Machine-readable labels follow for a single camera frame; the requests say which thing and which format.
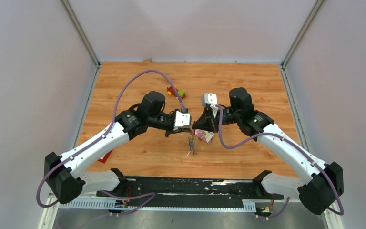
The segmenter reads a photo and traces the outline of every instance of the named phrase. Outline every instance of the small piece of paper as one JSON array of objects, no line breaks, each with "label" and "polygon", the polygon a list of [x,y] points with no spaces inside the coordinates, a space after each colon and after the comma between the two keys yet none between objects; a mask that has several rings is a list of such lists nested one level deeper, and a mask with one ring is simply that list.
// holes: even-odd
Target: small piece of paper
[{"label": "small piece of paper", "polygon": [[197,136],[198,139],[209,144],[212,138],[215,136],[213,132],[205,131],[205,130],[195,130],[194,135]]}]

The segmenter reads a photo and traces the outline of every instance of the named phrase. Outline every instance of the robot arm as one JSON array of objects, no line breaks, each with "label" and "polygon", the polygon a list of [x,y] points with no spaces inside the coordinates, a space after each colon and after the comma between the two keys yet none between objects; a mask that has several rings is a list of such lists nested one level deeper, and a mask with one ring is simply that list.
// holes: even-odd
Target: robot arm
[{"label": "robot arm", "polygon": [[[232,89],[229,92],[229,98],[231,106],[224,107],[222,112],[219,112],[216,95],[205,93],[202,97],[204,112],[199,120],[193,124],[192,129],[218,132],[218,122],[222,115],[223,125],[237,123],[242,133],[247,136],[259,133],[275,134],[276,136],[259,135],[254,140],[279,155],[300,178],[285,177],[271,171],[264,171],[253,180],[260,183],[264,191],[299,199],[308,210],[320,215],[336,198],[329,183],[315,166],[319,165],[328,174],[338,195],[343,194],[343,170],[341,166],[336,162],[329,165],[301,148],[270,117],[254,109],[251,96],[244,88]],[[311,163],[289,142],[303,150],[313,162]]]},{"label": "robot arm", "polygon": [[[47,174],[61,161],[69,158],[47,179],[47,183],[61,204],[74,200],[85,192],[114,190],[125,177],[117,169],[102,173],[86,173],[85,170],[100,157],[114,148],[143,134],[148,127],[165,130],[165,136],[180,132],[190,132],[191,116],[186,110],[178,109],[166,114],[163,112],[165,97],[159,92],[149,92],[141,103],[122,111],[113,125],[108,125],[96,136],[80,146],[57,156],[54,152],[45,158],[44,174]],[[88,148],[76,157],[72,155],[81,148]]]}]

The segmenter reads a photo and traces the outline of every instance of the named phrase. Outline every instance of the white backdrop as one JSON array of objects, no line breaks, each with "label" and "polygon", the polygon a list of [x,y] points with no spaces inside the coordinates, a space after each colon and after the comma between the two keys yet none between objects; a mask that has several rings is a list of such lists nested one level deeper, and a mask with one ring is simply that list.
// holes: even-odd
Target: white backdrop
[{"label": "white backdrop", "polygon": [[343,167],[344,226],[366,228],[366,0],[327,0],[288,71],[310,148]]},{"label": "white backdrop", "polygon": [[315,0],[70,0],[101,61],[280,62]]},{"label": "white backdrop", "polygon": [[44,157],[73,146],[94,70],[58,0],[0,0],[0,228],[37,228]]}]

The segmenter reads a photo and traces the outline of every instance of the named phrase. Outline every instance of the cable clip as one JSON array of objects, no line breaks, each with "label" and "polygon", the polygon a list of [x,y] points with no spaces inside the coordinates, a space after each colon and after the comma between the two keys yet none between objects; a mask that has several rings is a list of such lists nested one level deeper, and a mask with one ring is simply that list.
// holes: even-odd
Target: cable clip
[{"label": "cable clip", "polygon": [[287,135],[283,135],[280,140],[284,141],[284,139],[286,139],[286,138],[287,138]]},{"label": "cable clip", "polygon": [[315,159],[311,162],[311,165],[312,166],[315,166],[315,164],[318,162],[318,158],[317,157],[315,157]]}]

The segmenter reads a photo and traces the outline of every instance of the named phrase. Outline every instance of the wooden table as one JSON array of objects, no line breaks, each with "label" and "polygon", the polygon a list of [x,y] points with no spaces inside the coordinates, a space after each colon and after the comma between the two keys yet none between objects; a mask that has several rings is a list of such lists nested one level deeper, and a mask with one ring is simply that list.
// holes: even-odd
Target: wooden table
[{"label": "wooden table", "polygon": [[[136,74],[156,69],[168,75],[178,89],[184,89],[192,120],[203,112],[201,96],[217,94],[219,104],[229,106],[228,92],[244,87],[252,96],[255,109],[269,115],[295,141],[295,126],[278,65],[228,63],[164,63],[164,62],[105,62],[99,74],[79,144],[101,131],[111,121],[114,104],[124,85]],[[166,95],[167,81],[155,73],[148,73],[134,81],[123,94],[118,113],[139,103],[149,91],[158,91],[166,97],[165,112],[180,108],[175,97]],[[227,145],[246,139],[237,125],[223,126]],[[280,175],[296,173],[278,156],[254,141],[228,150],[221,146],[218,136],[208,145],[196,141],[198,155],[188,153],[188,133],[165,138],[164,131],[149,128],[113,150],[105,164],[94,163],[88,171],[119,168],[125,175],[254,178],[263,170]]]}]

